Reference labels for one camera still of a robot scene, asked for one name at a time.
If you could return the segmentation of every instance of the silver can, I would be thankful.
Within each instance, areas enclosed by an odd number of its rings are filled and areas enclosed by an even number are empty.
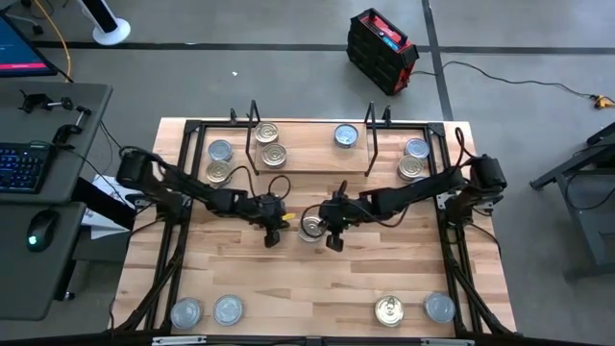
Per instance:
[[[226,161],[212,161],[206,169],[207,178],[213,188],[222,187],[231,181],[231,164]]]
[[[278,143],[267,144],[262,148],[261,156],[269,168],[282,168],[286,164],[286,148]]]
[[[213,307],[213,318],[219,325],[232,326],[243,316],[243,302],[239,297],[227,294],[220,297]]]
[[[307,216],[299,227],[299,238],[306,242],[316,242],[325,234],[320,225],[322,220],[318,216]]]
[[[217,139],[209,145],[208,153],[214,161],[230,161],[233,157],[233,148],[228,140]]]
[[[397,327],[404,319],[404,304],[395,296],[384,296],[376,302],[376,318],[386,327]]]
[[[453,299],[443,293],[432,293],[423,302],[425,314],[437,323],[449,323],[455,317]]]
[[[423,139],[413,138],[406,143],[404,155],[411,155],[416,159],[424,159],[430,154],[430,147]]]
[[[340,148],[352,148],[357,145],[358,130],[351,124],[341,124],[335,129],[335,136],[333,139],[335,145]]]
[[[177,329],[191,329],[203,317],[201,303],[194,298],[180,299],[171,309],[171,323]]]

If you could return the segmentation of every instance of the metal bracket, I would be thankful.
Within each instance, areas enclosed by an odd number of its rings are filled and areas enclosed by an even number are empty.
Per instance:
[[[438,136],[441,136],[441,137],[446,136],[446,131],[444,130],[444,124],[441,122],[428,123],[427,127],[428,129],[433,131]]]
[[[152,346],[205,345],[207,339],[205,335],[154,337]]]
[[[184,126],[184,134],[191,134],[201,126],[201,120],[186,120]]]
[[[474,346],[474,340],[421,339],[422,346]]]

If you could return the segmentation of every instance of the keyboard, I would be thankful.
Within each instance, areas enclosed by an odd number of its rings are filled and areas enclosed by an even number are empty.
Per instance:
[[[0,193],[39,193],[51,151],[44,143],[0,143]]]

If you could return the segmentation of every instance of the gray concrete floor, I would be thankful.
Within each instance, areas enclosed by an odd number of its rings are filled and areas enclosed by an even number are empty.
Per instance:
[[[132,42],[344,44],[349,18],[375,6],[411,40],[430,43],[421,0],[109,4],[131,22]],[[615,47],[613,35],[606,34],[615,30],[615,4],[609,0],[431,0],[430,7],[442,46]],[[75,1],[57,9],[54,18],[67,40],[91,41],[91,26]],[[56,40],[44,26],[42,39]],[[62,50],[44,53],[64,66]],[[397,119],[443,118],[433,77],[413,76],[407,90],[386,97],[344,52],[74,49],[71,55],[76,81],[114,87],[105,121],[117,140],[145,148],[152,146],[163,116],[227,115],[230,107],[247,110],[251,99],[273,117],[359,118],[373,100],[379,111],[390,104]],[[442,54],[443,62],[450,60],[508,79],[557,81],[581,92],[615,95],[615,55]],[[431,54],[421,55],[417,69],[433,71]],[[507,85],[462,66],[447,67],[445,76],[453,117],[471,122],[479,152],[499,158],[509,181],[494,221],[518,330],[612,344],[615,278],[563,280],[563,270],[585,263],[585,250],[559,191],[549,186],[534,192],[528,182],[569,158],[588,136],[613,122],[615,111],[594,111],[588,101],[555,87]],[[89,158],[102,169],[109,147],[101,136],[96,140]],[[79,294],[75,301],[54,304],[41,322],[0,322],[0,339],[104,330],[120,272],[119,264],[81,265],[72,283]]]

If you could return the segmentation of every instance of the metal can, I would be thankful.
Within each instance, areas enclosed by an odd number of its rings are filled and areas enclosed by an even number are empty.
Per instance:
[[[239,297],[227,294],[220,297],[213,307],[213,318],[219,325],[232,326],[243,316],[243,302]]]
[[[233,148],[228,140],[217,139],[209,145],[208,153],[214,161],[230,161],[233,157]]]
[[[320,226],[322,220],[318,216],[307,216],[301,221],[299,227],[299,238],[307,242],[316,242],[325,234],[325,230]]]
[[[397,327],[404,319],[404,304],[395,296],[384,296],[376,302],[376,318],[386,327]]]
[[[404,155],[411,155],[416,159],[424,159],[430,154],[430,147],[423,139],[413,138],[406,142]]]
[[[422,171],[423,163],[411,155],[404,156],[397,165],[397,175],[406,182],[412,182]]]
[[[423,302],[427,316],[437,323],[448,323],[455,317],[455,303],[446,294],[432,293]]]
[[[194,298],[180,299],[171,309],[171,323],[177,329],[191,329],[203,317],[201,303]]]
[[[269,168],[282,168],[286,164],[286,148],[278,143],[267,144],[262,148],[261,156]]]
[[[214,188],[224,186],[231,181],[231,178],[229,178],[231,164],[226,161],[210,162],[205,172],[211,186]]]
[[[333,137],[335,145],[340,148],[348,149],[357,144],[358,130],[351,124],[341,124],[335,129]]]
[[[255,128],[258,144],[266,145],[278,141],[278,127],[274,123],[259,123]]]

